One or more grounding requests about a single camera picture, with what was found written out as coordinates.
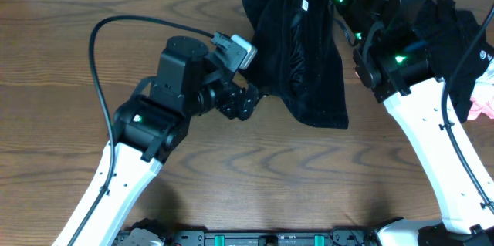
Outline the black velvet skirt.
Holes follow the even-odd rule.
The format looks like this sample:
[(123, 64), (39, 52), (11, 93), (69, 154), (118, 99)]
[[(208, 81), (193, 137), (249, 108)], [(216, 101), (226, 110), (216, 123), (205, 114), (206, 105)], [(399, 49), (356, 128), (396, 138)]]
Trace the black velvet skirt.
[(242, 0), (257, 53), (242, 76), (299, 122), (346, 129), (342, 59), (328, 0)]

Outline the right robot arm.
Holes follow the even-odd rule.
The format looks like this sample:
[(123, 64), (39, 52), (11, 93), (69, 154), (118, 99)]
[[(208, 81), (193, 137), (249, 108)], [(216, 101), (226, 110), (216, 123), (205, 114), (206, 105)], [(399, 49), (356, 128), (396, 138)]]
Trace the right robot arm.
[(413, 28), (427, 0), (330, 0), (354, 34), (361, 82), (396, 120), (435, 192), (437, 221), (398, 218), (372, 232), (375, 245), (491, 245), (493, 181), (454, 111), (452, 81), (431, 63)]

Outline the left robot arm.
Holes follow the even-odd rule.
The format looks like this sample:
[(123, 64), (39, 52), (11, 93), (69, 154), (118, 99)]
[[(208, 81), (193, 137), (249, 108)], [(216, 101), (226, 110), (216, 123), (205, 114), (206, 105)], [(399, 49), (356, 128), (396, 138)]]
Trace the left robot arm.
[(247, 69), (257, 49), (239, 35), (216, 32), (215, 50), (174, 36), (161, 53), (156, 76), (142, 79), (120, 106), (100, 164), (57, 245), (110, 245), (146, 186), (188, 135), (191, 118), (217, 109), (247, 120), (259, 91), (233, 77)]

